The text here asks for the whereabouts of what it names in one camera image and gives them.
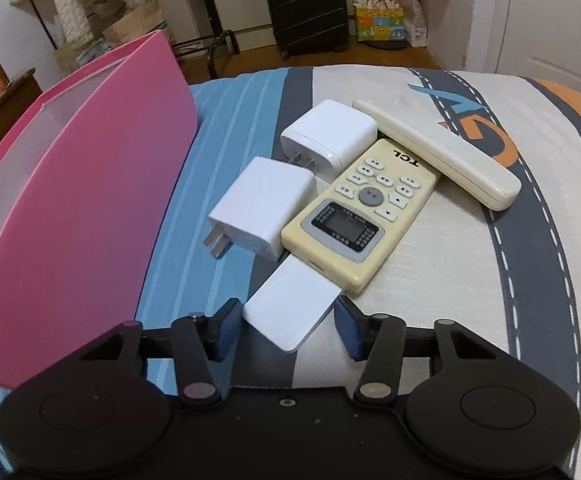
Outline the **white charger with prongs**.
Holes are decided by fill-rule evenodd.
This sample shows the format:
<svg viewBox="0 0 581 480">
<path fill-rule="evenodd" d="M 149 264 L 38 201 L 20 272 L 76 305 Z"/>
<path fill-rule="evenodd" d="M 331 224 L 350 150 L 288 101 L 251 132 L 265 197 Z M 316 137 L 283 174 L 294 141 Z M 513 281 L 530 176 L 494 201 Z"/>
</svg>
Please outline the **white charger with prongs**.
<svg viewBox="0 0 581 480">
<path fill-rule="evenodd" d="M 236 245 L 276 261 L 284 226 L 317 195 L 310 170 L 256 156 L 208 214 L 211 231 L 204 245 L 216 259 Z"/>
</svg>

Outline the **black suitcase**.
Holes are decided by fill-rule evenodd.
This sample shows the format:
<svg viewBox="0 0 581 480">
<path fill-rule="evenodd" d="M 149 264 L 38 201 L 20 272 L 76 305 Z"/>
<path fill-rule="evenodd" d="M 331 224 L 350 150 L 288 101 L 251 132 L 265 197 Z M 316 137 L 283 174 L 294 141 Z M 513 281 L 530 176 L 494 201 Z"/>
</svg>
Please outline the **black suitcase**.
<svg viewBox="0 0 581 480">
<path fill-rule="evenodd" d="M 348 46 L 347 0 L 266 0 L 272 32 L 286 60 Z"/>
</svg>

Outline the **colourful gift bag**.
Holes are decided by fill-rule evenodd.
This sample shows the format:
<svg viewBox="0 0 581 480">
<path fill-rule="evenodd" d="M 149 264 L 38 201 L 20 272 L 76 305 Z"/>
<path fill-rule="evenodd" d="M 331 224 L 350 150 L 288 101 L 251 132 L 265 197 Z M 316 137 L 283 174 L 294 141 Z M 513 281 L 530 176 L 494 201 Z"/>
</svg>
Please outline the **colourful gift bag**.
<svg viewBox="0 0 581 480">
<path fill-rule="evenodd" d="M 405 41 L 405 10 L 398 0 L 356 0 L 353 7 L 359 41 Z"/>
</svg>

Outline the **yellowed TCL remote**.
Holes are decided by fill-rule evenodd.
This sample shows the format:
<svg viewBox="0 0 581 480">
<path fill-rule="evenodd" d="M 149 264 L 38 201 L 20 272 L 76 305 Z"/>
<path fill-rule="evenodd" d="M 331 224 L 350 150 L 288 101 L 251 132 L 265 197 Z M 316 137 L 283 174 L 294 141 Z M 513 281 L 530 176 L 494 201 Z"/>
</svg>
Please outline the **yellowed TCL remote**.
<svg viewBox="0 0 581 480">
<path fill-rule="evenodd" d="M 371 145 L 282 230 L 283 246 L 351 295 L 399 244 L 440 172 L 391 139 Z"/>
</svg>

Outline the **long cream remote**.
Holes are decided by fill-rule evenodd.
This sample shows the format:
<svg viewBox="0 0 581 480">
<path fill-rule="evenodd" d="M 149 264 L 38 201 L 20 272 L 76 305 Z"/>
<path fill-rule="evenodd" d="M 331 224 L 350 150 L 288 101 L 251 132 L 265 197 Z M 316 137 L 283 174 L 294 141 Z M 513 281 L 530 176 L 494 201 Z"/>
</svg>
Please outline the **long cream remote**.
<svg viewBox="0 0 581 480">
<path fill-rule="evenodd" d="M 353 108 L 370 115 L 386 136 L 428 162 L 493 211 L 509 208 L 522 183 L 496 159 L 461 138 L 447 120 L 440 124 L 420 105 L 404 99 L 365 101 Z"/>
</svg>

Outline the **white charger top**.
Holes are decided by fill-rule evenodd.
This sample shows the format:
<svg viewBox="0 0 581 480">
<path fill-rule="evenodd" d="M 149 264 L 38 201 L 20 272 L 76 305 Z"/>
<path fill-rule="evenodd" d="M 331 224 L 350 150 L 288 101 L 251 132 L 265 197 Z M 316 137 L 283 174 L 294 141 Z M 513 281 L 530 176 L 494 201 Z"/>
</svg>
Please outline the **white charger top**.
<svg viewBox="0 0 581 480">
<path fill-rule="evenodd" d="M 334 100 L 324 100 L 280 136 L 284 155 L 291 162 L 307 159 L 311 171 L 332 183 L 377 140 L 375 120 L 368 114 Z"/>
</svg>

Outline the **black clothes rack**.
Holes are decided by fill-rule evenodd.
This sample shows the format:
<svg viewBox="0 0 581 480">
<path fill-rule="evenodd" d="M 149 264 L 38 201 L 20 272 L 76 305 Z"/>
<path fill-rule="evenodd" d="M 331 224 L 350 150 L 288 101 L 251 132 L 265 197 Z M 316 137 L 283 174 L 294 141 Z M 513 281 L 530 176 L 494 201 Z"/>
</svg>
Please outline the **black clothes rack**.
<svg viewBox="0 0 581 480">
<path fill-rule="evenodd" d="M 214 0 L 156 0 L 164 13 L 164 19 L 172 33 L 171 47 L 177 58 L 205 55 L 209 77 L 218 77 L 216 53 L 225 48 L 228 52 L 240 52 L 235 32 L 222 26 Z M 55 51 L 60 69 L 69 72 L 77 67 L 78 54 L 89 49 L 98 40 L 106 40 L 103 30 L 133 10 L 122 4 L 115 13 L 108 6 L 88 16 L 94 40 L 87 46 L 75 49 L 67 44 L 60 24 L 54 0 L 25 0 L 40 22 L 44 34 Z"/>
</svg>

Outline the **white power bank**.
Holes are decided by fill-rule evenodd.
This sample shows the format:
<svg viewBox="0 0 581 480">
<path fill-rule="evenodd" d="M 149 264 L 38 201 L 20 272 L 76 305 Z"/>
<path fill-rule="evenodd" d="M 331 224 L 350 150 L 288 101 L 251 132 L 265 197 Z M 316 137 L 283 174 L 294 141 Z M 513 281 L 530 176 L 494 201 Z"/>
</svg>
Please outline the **white power bank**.
<svg viewBox="0 0 581 480">
<path fill-rule="evenodd" d="M 295 352 L 329 313 L 343 290 L 288 256 L 243 307 L 243 318 L 276 348 Z"/>
</svg>

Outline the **striped bed duvet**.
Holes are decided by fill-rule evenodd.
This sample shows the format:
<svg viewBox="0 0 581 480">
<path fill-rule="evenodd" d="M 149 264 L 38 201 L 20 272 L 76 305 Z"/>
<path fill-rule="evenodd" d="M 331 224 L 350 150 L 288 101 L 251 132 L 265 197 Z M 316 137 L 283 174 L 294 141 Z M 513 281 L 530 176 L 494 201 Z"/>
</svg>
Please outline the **striped bed duvet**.
<svg viewBox="0 0 581 480">
<path fill-rule="evenodd" d="M 151 125 L 194 100 L 196 128 L 174 127 L 175 150 L 151 128 L 136 169 L 170 158 L 171 200 L 155 212 L 145 263 L 116 292 L 150 326 L 195 307 L 245 296 L 274 265 L 236 250 L 215 263 L 202 251 L 205 215 L 255 156 L 281 156 L 281 131 L 325 99 L 395 96 L 447 122 L 485 151 L 512 142 L 522 183 L 506 211 L 490 212 L 441 181 L 422 217 L 362 292 L 417 326 L 450 316 L 562 387 L 581 409 L 581 93 L 515 76 L 362 65 L 300 67 L 190 86 L 174 70 L 150 76 L 130 61 L 78 70 L 44 92 L 0 145 L 0 229 L 34 167 L 73 119 Z M 581 479 L 581 439 L 566 469 Z"/>
</svg>

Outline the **brown paper bag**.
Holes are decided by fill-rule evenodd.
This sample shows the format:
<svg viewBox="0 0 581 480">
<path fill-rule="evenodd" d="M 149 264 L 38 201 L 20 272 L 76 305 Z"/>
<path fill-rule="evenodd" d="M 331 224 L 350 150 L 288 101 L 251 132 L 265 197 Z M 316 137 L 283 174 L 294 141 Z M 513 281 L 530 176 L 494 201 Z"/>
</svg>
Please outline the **brown paper bag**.
<svg viewBox="0 0 581 480">
<path fill-rule="evenodd" d="M 161 30 L 169 42 L 173 41 L 164 13 L 156 0 L 144 3 L 103 30 L 103 37 L 113 44 L 127 44 L 150 32 Z"/>
</svg>

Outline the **pink storage box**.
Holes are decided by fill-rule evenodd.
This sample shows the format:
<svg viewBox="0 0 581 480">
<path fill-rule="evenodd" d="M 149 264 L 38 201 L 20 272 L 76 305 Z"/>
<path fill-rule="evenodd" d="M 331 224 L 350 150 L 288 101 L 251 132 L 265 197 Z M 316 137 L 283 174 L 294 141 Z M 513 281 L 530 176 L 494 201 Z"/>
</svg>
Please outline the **pink storage box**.
<svg viewBox="0 0 581 480">
<path fill-rule="evenodd" d="M 134 317 L 197 130 L 152 32 L 43 92 L 0 143 L 0 387 Z"/>
</svg>

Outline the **wooden nightstand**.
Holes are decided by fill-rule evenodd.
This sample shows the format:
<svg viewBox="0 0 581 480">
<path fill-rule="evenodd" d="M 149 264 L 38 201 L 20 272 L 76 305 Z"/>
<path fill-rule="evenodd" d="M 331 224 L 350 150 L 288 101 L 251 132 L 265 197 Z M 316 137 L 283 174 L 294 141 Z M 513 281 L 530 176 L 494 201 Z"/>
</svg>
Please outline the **wooden nightstand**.
<svg viewBox="0 0 581 480">
<path fill-rule="evenodd" d="M 41 94 L 34 68 L 18 75 L 0 92 L 0 142 Z"/>
</svg>

